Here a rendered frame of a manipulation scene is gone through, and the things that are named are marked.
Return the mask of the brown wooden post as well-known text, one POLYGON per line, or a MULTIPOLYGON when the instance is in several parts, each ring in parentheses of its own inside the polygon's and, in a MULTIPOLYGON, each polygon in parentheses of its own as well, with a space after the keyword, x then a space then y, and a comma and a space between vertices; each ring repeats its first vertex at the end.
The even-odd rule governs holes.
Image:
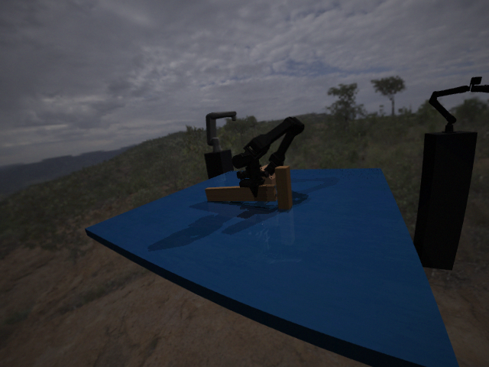
POLYGON ((292 206, 290 166, 279 166, 274 169, 277 185, 278 208, 290 209, 292 206))

